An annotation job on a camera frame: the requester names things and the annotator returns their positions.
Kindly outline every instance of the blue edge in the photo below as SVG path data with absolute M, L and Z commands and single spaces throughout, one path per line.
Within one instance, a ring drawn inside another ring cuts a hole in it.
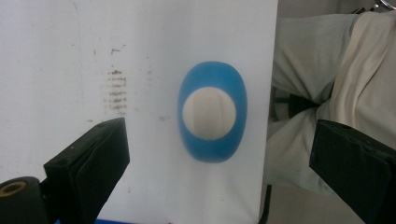
M 96 221 L 95 221 L 95 224 L 133 224 L 133 223 L 96 220 Z

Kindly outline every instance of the white circle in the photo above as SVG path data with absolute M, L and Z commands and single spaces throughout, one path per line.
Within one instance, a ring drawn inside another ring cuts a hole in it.
M 197 137 L 216 140 L 227 134 L 236 119 L 235 104 L 224 91 L 204 87 L 193 92 L 183 106 L 183 121 Z

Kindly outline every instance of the blue plastic casing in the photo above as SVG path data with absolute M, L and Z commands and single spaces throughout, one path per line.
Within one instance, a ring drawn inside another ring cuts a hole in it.
M 226 92 L 235 105 L 236 118 L 231 130 L 216 140 L 205 140 L 191 133 L 183 120 L 183 106 L 195 91 L 212 87 Z M 178 126 L 184 146 L 199 161 L 222 162 L 231 158 L 241 143 L 247 119 L 247 92 L 239 73 L 229 64 L 205 62 L 194 66 L 180 88 L 177 105 Z

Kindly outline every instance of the metal ring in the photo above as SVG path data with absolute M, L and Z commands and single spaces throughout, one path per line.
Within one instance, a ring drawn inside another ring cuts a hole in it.
M 385 1 L 385 0 L 375 0 L 378 4 L 386 7 L 387 9 L 390 10 L 396 10 L 396 7 L 391 5 L 389 2 Z
M 26 187 L 26 182 L 15 181 L 0 188 L 0 198 L 8 197 L 22 191 Z

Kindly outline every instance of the white table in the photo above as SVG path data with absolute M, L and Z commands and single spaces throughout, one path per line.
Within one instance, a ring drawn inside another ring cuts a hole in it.
M 125 117 L 131 163 L 99 218 L 253 224 L 260 197 L 276 0 L 0 1 L 0 182 L 30 175 L 94 124 Z M 247 126 L 225 162 L 196 161 L 177 95 L 196 64 L 232 65 Z

